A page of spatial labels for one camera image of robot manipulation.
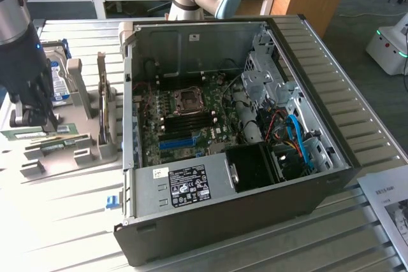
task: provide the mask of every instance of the motherboard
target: motherboard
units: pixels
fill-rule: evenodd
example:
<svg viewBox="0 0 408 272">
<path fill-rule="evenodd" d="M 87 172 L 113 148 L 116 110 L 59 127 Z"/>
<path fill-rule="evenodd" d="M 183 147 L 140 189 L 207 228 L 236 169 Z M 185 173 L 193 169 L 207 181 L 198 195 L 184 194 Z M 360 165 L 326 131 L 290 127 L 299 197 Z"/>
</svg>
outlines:
<svg viewBox="0 0 408 272">
<path fill-rule="evenodd" d="M 136 82 L 143 167 L 223 152 L 245 142 L 224 73 Z"/>
</svg>

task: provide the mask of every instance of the circuit board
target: circuit board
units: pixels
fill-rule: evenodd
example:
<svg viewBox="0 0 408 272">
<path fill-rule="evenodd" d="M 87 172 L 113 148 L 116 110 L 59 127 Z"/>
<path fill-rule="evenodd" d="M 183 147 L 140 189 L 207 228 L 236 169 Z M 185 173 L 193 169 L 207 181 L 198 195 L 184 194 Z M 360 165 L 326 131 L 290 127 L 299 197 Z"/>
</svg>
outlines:
<svg viewBox="0 0 408 272">
<path fill-rule="evenodd" d="M 220 74 L 204 79 L 184 89 L 163 90 L 160 84 L 143 82 L 137 86 L 133 101 L 140 110 L 140 122 L 143 124 L 143 167 L 216 154 L 238 144 L 237 129 L 232 124 L 237 121 L 237 114 L 228 103 L 224 106 L 224 113 L 221 105 L 222 94 L 230 81 L 223 80 Z M 186 98 L 180 102 L 183 94 Z M 202 124 L 205 125 L 203 127 L 199 124 L 197 128 L 193 124 L 186 125 L 192 127 L 188 131 L 180 127 L 179 122 L 186 123 L 187 118 L 195 117 L 200 123 L 205 121 L 208 124 Z M 161 141 L 183 133 L 191 135 L 185 140 L 185 146 L 179 140 L 174 142 L 177 148 L 173 147 L 174 143 Z"/>
</svg>

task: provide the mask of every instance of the product label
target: product label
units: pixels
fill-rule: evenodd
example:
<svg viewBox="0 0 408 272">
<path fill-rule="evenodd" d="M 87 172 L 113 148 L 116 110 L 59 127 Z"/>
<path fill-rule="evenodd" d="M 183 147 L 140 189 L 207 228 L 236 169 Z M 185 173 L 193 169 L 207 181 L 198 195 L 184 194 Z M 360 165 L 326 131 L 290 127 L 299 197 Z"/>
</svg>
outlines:
<svg viewBox="0 0 408 272">
<path fill-rule="evenodd" d="M 166 178 L 168 176 L 168 167 L 153 169 L 153 178 Z"/>
<path fill-rule="evenodd" d="M 60 143 L 58 145 L 52 145 L 52 146 L 49 146 L 49 147 L 44 147 L 44 148 L 42 148 L 42 150 L 44 152 L 51 152 L 51 151 L 60 150 L 62 148 L 64 148 L 64 145 L 62 143 Z"/>
<path fill-rule="evenodd" d="M 57 61 L 51 62 L 52 82 L 54 84 L 54 97 L 52 102 L 54 105 L 64 105 L 69 98 L 69 91 L 63 77 L 59 76 L 61 68 Z"/>
<path fill-rule="evenodd" d="M 189 35 L 189 41 L 199 41 L 200 40 L 200 35 L 199 34 L 190 34 Z"/>
<path fill-rule="evenodd" d="M 69 133 L 70 129 L 68 125 L 58 125 L 57 127 L 57 133 L 58 134 L 65 134 L 65 133 Z"/>
<path fill-rule="evenodd" d="M 18 139 L 22 138 L 35 138 L 35 137 L 43 137 L 46 136 L 47 134 L 44 132 L 32 132 L 32 133 L 21 133 L 21 134 L 16 134 L 15 137 Z"/>
<path fill-rule="evenodd" d="M 168 179 L 174 207 L 211 199 L 204 165 L 170 171 Z"/>
</svg>

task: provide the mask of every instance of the blue hard drive label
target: blue hard drive label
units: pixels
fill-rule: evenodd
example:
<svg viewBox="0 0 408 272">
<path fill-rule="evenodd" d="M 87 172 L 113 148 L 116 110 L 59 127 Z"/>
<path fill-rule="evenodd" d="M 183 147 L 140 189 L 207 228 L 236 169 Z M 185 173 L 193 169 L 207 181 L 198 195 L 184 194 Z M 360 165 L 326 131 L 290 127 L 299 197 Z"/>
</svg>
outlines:
<svg viewBox="0 0 408 272">
<path fill-rule="evenodd" d="M 168 179 L 174 207 L 211 199 L 204 165 L 169 171 Z"/>
<path fill-rule="evenodd" d="M 61 67 L 57 61 L 51 62 L 52 83 L 54 84 L 54 96 L 52 101 L 60 104 L 65 104 L 64 100 L 69 98 L 69 91 L 66 81 L 60 74 Z"/>
</svg>

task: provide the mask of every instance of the open computer tower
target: open computer tower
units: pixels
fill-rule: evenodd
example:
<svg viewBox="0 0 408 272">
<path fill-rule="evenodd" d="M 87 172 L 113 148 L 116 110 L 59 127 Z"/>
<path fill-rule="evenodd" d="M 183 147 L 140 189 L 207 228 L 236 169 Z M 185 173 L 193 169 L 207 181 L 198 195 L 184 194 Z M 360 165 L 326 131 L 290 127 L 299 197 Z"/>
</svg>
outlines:
<svg viewBox="0 0 408 272">
<path fill-rule="evenodd" d="M 130 265 L 310 213 L 360 169 L 271 18 L 127 29 L 114 235 Z"/>
</svg>

